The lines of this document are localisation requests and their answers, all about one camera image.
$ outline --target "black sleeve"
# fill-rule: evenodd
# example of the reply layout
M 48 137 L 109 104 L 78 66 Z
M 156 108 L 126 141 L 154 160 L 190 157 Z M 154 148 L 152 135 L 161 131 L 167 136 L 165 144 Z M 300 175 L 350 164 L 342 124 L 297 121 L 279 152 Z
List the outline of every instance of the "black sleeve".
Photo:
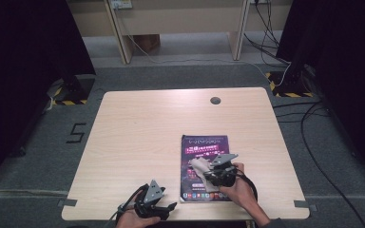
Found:
M 272 219 L 269 224 L 263 226 L 262 228 L 286 228 L 283 221 L 280 218 Z

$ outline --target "yellow and black hazard tape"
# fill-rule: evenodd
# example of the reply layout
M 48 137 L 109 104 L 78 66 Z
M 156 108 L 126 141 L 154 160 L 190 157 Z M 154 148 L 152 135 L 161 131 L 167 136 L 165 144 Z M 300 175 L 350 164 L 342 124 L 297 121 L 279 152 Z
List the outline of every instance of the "yellow and black hazard tape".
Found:
M 270 79 L 271 73 L 266 73 L 265 76 Z M 272 94 L 276 97 L 291 97 L 291 98 L 298 98 L 298 97 L 313 97 L 313 94 L 311 92 L 278 92 L 277 87 L 275 86 L 275 83 L 271 80 L 269 80 L 271 87 Z
M 55 98 L 58 97 L 58 95 L 61 93 L 62 88 L 59 87 L 54 95 L 54 105 L 85 105 L 87 103 L 86 99 L 81 100 L 56 100 Z
M 87 100 L 79 100 L 79 101 L 54 101 L 55 105 L 85 105 Z

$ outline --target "human hand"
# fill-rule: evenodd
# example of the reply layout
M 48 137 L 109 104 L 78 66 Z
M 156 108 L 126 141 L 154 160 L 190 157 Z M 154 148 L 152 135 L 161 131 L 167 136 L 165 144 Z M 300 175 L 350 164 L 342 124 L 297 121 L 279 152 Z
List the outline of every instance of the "human hand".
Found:
M 118 220 L 116 228 L 145 228 L 160 221 L 160 217 L 139 218 L 135 210 L 127 210 Z
M 238 174 L 244 174 L 243 163 L 234 163 L 234 165 L 238 168 Z M 250 185 L 248 185 L 248 183 L 242 178 L 236 177 L 236 181 L 233 186 L 221 186 L 219 190 L 226 194 L 227 197 L 229 197 L 229 199 L 235 202 L 238 206 L 244 208 L 258 226 L 262 227 L 271 221 L 259 206 Z

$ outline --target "purple magazine cover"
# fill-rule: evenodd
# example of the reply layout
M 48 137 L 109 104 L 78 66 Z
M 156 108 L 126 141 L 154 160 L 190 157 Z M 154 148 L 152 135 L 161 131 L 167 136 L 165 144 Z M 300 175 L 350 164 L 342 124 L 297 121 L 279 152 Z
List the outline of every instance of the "purple magazine cover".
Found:
M 209 162 L 219 154 L 229 153 L 227 136 L 182 136 L 182 202 L 230 201 L 221 192 L 206 192 L 202 180 L 197 176 L 189 161 L 203 157 Z

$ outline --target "wooden table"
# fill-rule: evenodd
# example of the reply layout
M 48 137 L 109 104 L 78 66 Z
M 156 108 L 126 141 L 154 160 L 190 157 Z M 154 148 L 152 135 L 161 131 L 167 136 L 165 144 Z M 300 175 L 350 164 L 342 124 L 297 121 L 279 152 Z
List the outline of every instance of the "wooden table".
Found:
M 109 219 L 152 179 L 166 188 L 158 206 L 178 203 L 168 220 L 250 219 L 233 202 L 180 202 L 182 135 L 227 135 L 272 219 L 309 216 L 294 205 L 305 199 L 266 91 L 246 87 L 107 92 L 63 219 Z

